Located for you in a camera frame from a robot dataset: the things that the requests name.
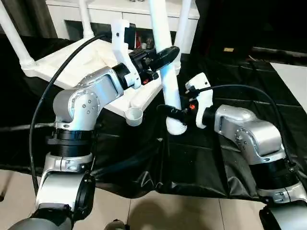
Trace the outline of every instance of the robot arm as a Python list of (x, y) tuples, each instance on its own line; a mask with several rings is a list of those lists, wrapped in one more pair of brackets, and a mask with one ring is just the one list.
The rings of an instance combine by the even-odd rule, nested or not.
[[(204, 88), (199, 82), (208, 82), (202, 73), (186, 84), (187, 90)], [(212, 126), (214, 131), (234, 142), (249, 164), (257, 185), (257, 193), (267, 206), (260, 211), (266, 230), (302, 230), (307, 225), (307, 193), (296, 171), (289, 164), (283, 149), (281, 135), (270, 122), (260, 120), (244, 108), (212, 106), (212, 90), (201, 92), (196, 99), (196, 125)]]
[[(127, 55), (129, 61), (99, 69), (55, 97), (55, 131), (47, 141), (51, 152), (45, 159), (35, 213), (11, 230), (71, 230), (76, 221), (90, 214), (95, 190), (95, 179), (90, 175), (91, 139), (97, 117), (105, 105), (122, 96), (128, 87), (138, 88), (157, 79), (156, 71), (171, 63), (178, 53), (175, 46), (160, 53), (155, 49), (133, 51)], [(126, 63), (132, 64), (133, 70)], [(138, 79), (134, 84), (127, 77), (132, 72)]]

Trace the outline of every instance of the beige floor tile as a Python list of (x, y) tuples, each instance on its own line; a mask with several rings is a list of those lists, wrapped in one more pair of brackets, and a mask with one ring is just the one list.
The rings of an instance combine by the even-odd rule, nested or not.
[(130, 199), (97, 188), (92, 213), (78, 221), (73, 230), (103, 230), (115, 219), (127, 223), (129, 206)]
[(223, 230), (218, 199), (150, 192), (131, 200), (132, 230)]
[(27, 218), (35, 204), (30, 175), (0, 170), (0, 193), (6, 190), (0, 202), (0, 229), (7, 230), (14, 223)]
[(220, 199), (225, 230), (263, 230), (259, 210), (265, 204), (247, 200)]

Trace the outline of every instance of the white pole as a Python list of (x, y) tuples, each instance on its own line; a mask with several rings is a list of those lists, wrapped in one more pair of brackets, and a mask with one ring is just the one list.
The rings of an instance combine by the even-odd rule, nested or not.
[(177, 56), (177, 58), (174, 61), (176, 74), (178, 75), (181, 69), (181, 54), (182, 54), (182, 47), (183, 47), (183, 41), (184, 41), (184, 35), (189, 19), (189, 11), (191, 8), (191, 0), (182, 0), (182, 7), (179, 17), (179, 24), (176, 32), (176, 38), (175, 38), (175, 46), (179, 47), (180, 52)]
[(94, 33), (91, 28), (89, 12), (88, 12), (87, 4), (85, 3), (85, 1), (86, 0), (79, 0), (80, 16), (81, 16), (82, 27), (83, 27), (83, 37), (92, 38), (94, 37)]
[[(153, 36), (156, 51), (160, 52), (172, 46), (171, 34), (168, 27), (165, 0), (149, 0), (150, 15), (153, 26)], [(175, 67), (169, 64), (160, 70), (165, 104), (181, 109)], [(187, 130), (187, 126), (180, 121), (168, 117), (167, 130), (172, 135), (180, 135)]]
[(6, 12), (2, 1), (0, 0), (0, 24), (6, 36), (8, 37), (16, 55), (19, 58), (20, 66), (23, 70), (30, 69), (35, 66), (35, 61), (29, 55), (24, 46), (14, 24), (12, 23), (8, 13)]

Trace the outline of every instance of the black wire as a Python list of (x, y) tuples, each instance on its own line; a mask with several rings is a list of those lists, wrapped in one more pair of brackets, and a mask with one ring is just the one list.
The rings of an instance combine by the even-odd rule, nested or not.
[(240, 85), (240, 84), (228, 84), (228, 85), (216, 85), (216, 86), (211, 86), (211, 87), (207, 87), (207, 88), (203, 88), (203, 89), (199, 89), (196, 90), (197, 92), (203, 92), (203, 91), (207, 91), (207, 90), (213, 90), (213, 89), (220, 89), (220, 88), (230, 88), (230, 87), (240, 87), (240, 88), (245, 88), (245, 89), (249, 89), (249, 90), (254, 90), (257, 91), (263, 95), (265, 95), (267, 97), (267, 99), (269, 100), (269, 102), (271, 103), (274, 113), (276, 115), (277, 118), (277, 126), (279, 128), (281, 137), (282, 137), (282, 143), (283, 143), (283, 147), (284, 147), (284, 152), (289, 160), (290, 163), (293, 163), (290, 154), (289, 154), (289, 148), (287, 145), (287, 142), (285, 141), (285, 133), (284, 133), (284, 129), (283, 129), (283, 122), (282, 122), (282, 117), (280, 115), (280, 112), (277, 108), (277, 105), (275, 103), (275, 101), (265, 92), (262, 91), (261, 89), (258, 89), (256, 87), (253, 86), (248, 86), (248, 85)]
[(37, 177), (36, 177), (36, 172), (35, 172), (35, 165), (34, 165), (34, 160), (33, 160), (33, 150), (32, 150), (32, 140), (33, 140), (33, 131), (34, 131), (34, 127), (35, 127), (35, 123), (36, 123), (36, 118), (39, 112), (39, 109), (48, 93), (48, 91), (50, 90), (51, 86), (53, 85), (53, 83), (56, 81), (56, 79), (59, 77), (59, 75), (62, 73), (62, 71), (65, 69), (65, 67), (68, 65), (68, 63), (84, 48), (86, 47), (88, 44), (92, 43), (95, 40), (98, 40), (99, 38), (105, 37), (105, 35), (101, 34), (101, 35), (97, 35), (89, 40), (87, 40), (86, 42), (84, 42), (81, 46), (79, 46), (67, 59), (66, 61), (64, 61), (64, 63), (61, 65), (61, 67), (58, 69), (58, 71), (54, 74), (54, 76), (51, 78), (49, 84), (47, 85), (43, 95), (41, 96), (37, 107), (35, 109), (35, 112), (33, 114), (33, 118), (31, 121), (31, 125), (30, 125), (30, 133), (29, 133), (29, 157), (30, 157), (30, 167), (31, 167), (31, 175), (32, 175), (32, 181), (33, 181), (33, 187), (34, 187), (34, 192), (35, 195), (37, 195), (38, 192), (38, 181), (37, 181)]

